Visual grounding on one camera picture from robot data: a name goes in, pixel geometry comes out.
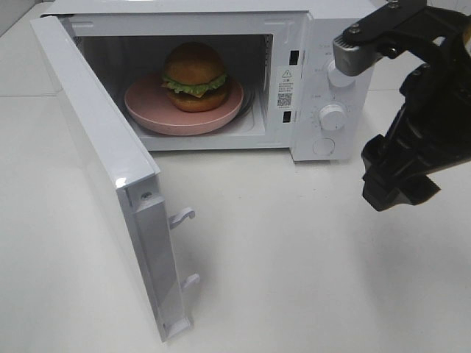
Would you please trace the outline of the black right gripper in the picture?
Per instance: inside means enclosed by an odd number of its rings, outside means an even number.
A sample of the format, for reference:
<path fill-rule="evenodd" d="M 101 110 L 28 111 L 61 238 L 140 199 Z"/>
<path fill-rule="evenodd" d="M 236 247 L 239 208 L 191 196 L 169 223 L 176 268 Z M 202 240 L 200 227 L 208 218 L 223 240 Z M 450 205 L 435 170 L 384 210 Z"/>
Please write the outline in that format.
<path fill-rule="evenodd" d="M 358 76 L 409 51 L 423 61 L 400 88 L 405 103 L 386 136 L 363 148 L 364 199 L 378 212 L 416 206 L 441 188 L 424 174 L 470 161 L 470 17 L 426 1 L 389 1 L 333 40 L 336 67 Z"/>

